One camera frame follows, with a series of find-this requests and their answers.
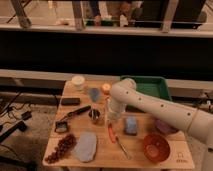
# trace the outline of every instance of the dark background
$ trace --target dark background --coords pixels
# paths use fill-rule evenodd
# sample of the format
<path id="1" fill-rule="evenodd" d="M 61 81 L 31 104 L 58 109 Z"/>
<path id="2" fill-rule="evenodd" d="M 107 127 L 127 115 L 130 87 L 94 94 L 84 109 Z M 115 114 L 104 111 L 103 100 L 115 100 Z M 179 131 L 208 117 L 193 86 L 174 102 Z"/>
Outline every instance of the dark background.
<path id="1" fill-rule="evenodd" d="M 0 31 L 0 68 L 213 80 L 213 39 Z"/>

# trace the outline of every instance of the cable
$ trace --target cable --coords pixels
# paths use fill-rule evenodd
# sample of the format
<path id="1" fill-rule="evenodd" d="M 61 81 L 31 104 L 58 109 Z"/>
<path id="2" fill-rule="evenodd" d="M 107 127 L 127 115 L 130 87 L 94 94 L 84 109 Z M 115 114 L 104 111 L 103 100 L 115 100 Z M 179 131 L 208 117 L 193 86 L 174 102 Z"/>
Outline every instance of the cable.
<path id="1" fill-rule="evenodd" d="M 16 119 L 16 121 L 22 120 L 21 118 L 18 118 L 17 116 L 15 116 L 14 113 L 13 113 L 12 111 L 11 111 L 10 113 L 12 114 L 12 117 L 13 117 L 14 119 Z"/>
<path id="2" fill-rule="evenodd" d="M 8 116 L 10 119 L 13 119 L 13 116 L 11 116 L 11 112 L 9 112 L 9 113 L 7 114 L 7 116 Z"/>
<path id="3" fill-rule="evenodd" d="M 14 122 L 4 122 L 3 124 L 1 124 L 1 125 L 5 125 L 5 124 L 10 124 L 10 125 L 12 125 L 12 124 L 14 124 L 14 123 L 16 123 L 17 121 L 14 121 Z"/>
<path id="4" fill-rule="evenodd" d="M 57 96 L 55 95 L 55 94 L 52 94 L 53 96 L 54 96 L 54 98 L 55 98 L 55 101 L 56 101 L 56 105 L 57 105 L 57 108 L 58 108 L 58 106 L 59 106 L 59 101 L 58 101 L 58 98 L 57 98 Z"/>
<path id="5" fill-rule="evenodd" d="M 24 162 L 12 148 L 10 148 L 10 147 L 8 147 L 8 146 L 6 146 L 6 145 L 3 145 L 3 144 L 0 144 L 0 146 L 2 146 L 2 147 L 4 147 L 4 148 L 7 148 L 10 152 L 12 152 L 12 153 L 16 156 L 16 158 L 17 158 L 19 161 Z"/>
<path id="6" fill-rule="evenodd" d="M 24 5 L 23 5 L 23 9 L 27 6 L 27 5 L 29 5 L 29 3 L 31 2 L 32 0 L 29 0 L 28 2 L 26 2 Z M 13 16 L 6 22 L 7 24 L 8 23 L 10 23 L 12 20 L 13 20 L 13 18 L 16 16 L 16 13 L 15 14 L 13 14 Z"/>
<path id="7" fill-rule="evenodd" d="M 204 92 L 203 94 L 206 96 L 206 98 L 201 98 L 201 99 L 200 99 L 198 102 L 196 102 L 193 106 L 199 109 L 200 106 L 201 106 L 204 102 L 206 102 L 206 104 L 208 105 L 208 112 L 211 113 L 211 112 L 212 112 L 212 111 L 211 111 L 211 98 L 210 98 L 210 96 L 209 96 L 208 93 Z"/>
<path id="8" fill-rule="evenodd" d="M 9 107 L 10 105 L 22 94 L 22 92 L 19 92 L 9 103 L 8 105 L 0 112 L 0 115 L 2 115 Z"/>
<path id="9" fill-rule="evenodd" d="M 5 113 L 0 114 L 0 118 L 4 117 L 6 114 L 8 114 L 8 111 L 6 111 Z"/>
<path id="10" fill-rule="evenodd" d="M 29 108 L 31 107 L 31 102 L 30 101 L 27 101 L 27 102 L 24 102 L 24 104 L 22 104 L 22 106 L 21 107 L 16 107 L 16 106 L 11 106 L 13 109 L 15 109 L 15 110 L 21 110 L 21 109 L 23 109 L 24 108 L 24 106 L 25 105 L 27 105 L 28 104 L 28 106 L 29 106 Z"/>

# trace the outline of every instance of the white container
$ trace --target white container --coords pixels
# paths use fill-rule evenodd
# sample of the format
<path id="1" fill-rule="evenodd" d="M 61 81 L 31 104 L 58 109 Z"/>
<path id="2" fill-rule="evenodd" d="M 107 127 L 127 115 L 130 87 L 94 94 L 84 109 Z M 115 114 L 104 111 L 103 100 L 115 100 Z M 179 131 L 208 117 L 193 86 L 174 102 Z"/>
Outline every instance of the white container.
<path id="1" fill-rule="evenodd" d="M 85 78 L 81 75 L 76 75 L 72 77 L 72 83 L 75 86 L 76 90 L 83 90 L 84 89 L 84 83 Z"/>

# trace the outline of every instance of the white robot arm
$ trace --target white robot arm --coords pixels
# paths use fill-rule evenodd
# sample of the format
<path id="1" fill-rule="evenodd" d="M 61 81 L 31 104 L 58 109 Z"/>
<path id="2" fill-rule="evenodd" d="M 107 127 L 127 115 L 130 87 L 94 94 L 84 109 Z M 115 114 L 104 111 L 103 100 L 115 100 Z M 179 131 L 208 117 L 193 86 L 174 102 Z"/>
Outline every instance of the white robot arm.
<path id="1" fill-rule="evenodd" d="M 135 89 L 136 83 L 132 79 L 124 79 L 112 85 L 108 103 L 108 119 L 118 119 L 125 111 L 127 104 L 150 113 L 206 144 L 202 171 L 212 171 L 213 116 L 196 108 L 139 93 Z"/>

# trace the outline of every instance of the grey cloth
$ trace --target grey cloth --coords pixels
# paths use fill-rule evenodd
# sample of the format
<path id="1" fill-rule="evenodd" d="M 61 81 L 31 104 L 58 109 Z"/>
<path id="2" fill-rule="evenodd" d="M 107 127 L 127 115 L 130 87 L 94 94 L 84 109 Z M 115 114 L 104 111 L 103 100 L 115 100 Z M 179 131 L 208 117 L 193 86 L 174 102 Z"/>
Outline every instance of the grey cloth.
<path id="1" fill-rule="evenodd" d="M 81 162 L 90 162 L 95 156 L 96 145 L 96 134 L 92 132 L 83 132 L 72 151 L 72 155 Z"/>

